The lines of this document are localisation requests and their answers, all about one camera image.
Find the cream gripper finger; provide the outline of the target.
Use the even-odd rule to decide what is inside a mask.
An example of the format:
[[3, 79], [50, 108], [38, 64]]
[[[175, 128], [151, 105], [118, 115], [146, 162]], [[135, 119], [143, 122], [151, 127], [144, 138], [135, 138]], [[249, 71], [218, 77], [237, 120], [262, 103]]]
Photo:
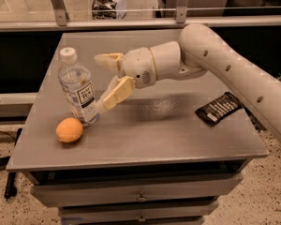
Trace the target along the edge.
[[120, 52], [116, 53], [103, 53], [95, 56], [95, 61], [99, 66], [107, 68], [110, 72], [115, 75], [123, 75], [121, 67], [121, 60], [124, 55]]
[[129, 98], [135, 89], [135, 80], [132, 77], [124, 76], [119, 78], [115, 75], [107, 88], [96, 102], [96, 111], [105, 113], [113, 109], [117, 104]]

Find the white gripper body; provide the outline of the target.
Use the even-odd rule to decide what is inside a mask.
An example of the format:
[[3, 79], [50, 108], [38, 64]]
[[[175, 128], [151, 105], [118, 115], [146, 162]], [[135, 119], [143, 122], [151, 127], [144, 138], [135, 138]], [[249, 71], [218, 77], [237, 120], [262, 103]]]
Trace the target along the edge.
[[137, 88], [156, 83], [155, 61], [149, 48], [139, 48], [126, 53], [120, 64], [123, 74], [133, 78]]

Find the black white robot base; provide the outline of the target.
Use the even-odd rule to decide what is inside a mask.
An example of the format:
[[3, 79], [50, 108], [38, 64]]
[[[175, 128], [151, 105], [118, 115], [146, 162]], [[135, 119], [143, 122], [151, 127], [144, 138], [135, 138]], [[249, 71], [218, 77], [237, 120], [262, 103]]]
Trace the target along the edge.
[[126, 0], [93, 0], [92, 3], [94, 20], [123, 19], [126, 11]]

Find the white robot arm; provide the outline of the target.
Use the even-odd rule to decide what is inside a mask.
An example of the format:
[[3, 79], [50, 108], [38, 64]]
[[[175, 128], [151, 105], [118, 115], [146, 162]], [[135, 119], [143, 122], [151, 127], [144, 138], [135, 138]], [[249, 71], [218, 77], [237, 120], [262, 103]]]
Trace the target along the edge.
[[281, 82], [239, 55], [203, 24], [186, 26], [176, 41], [125, 54], [98, 54], [95, 61], [114, 74], [96, 103], [99, 113], [113, 109], [136, 88], [164, 79], [193, 79], [210, 71], [281, 143]]

